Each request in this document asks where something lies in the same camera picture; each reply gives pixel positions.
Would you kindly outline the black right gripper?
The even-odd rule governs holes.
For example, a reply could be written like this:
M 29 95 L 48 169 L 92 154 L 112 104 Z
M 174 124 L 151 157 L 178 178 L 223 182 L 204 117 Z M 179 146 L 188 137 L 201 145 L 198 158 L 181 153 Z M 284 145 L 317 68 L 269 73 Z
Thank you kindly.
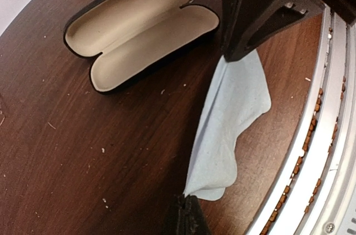
M 348 24 L 355 23 L 355 0 L 238 0 L 229 19 L 225 59 L 241 60 L 273 35 L 322 13 L 326 6 Z

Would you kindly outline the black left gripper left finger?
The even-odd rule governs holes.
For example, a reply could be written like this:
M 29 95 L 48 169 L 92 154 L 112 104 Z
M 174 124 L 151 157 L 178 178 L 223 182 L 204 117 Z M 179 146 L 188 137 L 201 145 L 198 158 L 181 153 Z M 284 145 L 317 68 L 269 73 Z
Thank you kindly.
M 185 198 L 175 196 L 164 218 L 161 234 L 185 234 Z

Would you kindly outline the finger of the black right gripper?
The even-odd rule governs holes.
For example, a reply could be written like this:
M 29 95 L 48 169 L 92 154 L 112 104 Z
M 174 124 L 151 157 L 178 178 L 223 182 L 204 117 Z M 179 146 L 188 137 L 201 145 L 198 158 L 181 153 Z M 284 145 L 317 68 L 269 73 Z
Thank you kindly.
M 236 48 L 236 23 L 242 0 L 222 0 L 222 41 L 224 57 L 231 57 Z

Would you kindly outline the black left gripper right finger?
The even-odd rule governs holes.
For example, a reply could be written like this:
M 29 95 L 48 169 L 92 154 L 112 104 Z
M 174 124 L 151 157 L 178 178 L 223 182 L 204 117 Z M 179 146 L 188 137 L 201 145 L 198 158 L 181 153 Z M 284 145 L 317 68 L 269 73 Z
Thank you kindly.
M 187 196 L 184 205 L 184 234 L 211 235 L 197 196 Z

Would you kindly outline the light blue cloth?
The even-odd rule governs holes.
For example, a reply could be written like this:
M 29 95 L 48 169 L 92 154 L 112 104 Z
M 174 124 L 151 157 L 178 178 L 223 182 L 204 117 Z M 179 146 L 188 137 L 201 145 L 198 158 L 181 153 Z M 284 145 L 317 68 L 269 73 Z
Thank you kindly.
M 205 99 L 190 156 L 184 196 L 220 199 L 237 178 L 238 136 L 271 108 L 256 50 L 241 60 L 221 57 Z

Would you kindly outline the black woven glasses case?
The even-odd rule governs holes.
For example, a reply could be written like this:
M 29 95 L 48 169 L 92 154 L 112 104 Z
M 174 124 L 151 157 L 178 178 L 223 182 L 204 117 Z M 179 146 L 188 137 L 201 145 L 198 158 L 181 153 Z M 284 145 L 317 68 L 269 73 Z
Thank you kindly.
M 75 55 L 94 59 L 90 80 L 104 93 L 219 22 L 214 11 L 191 0 L 94 0 L 68 21 L 63 41 Z

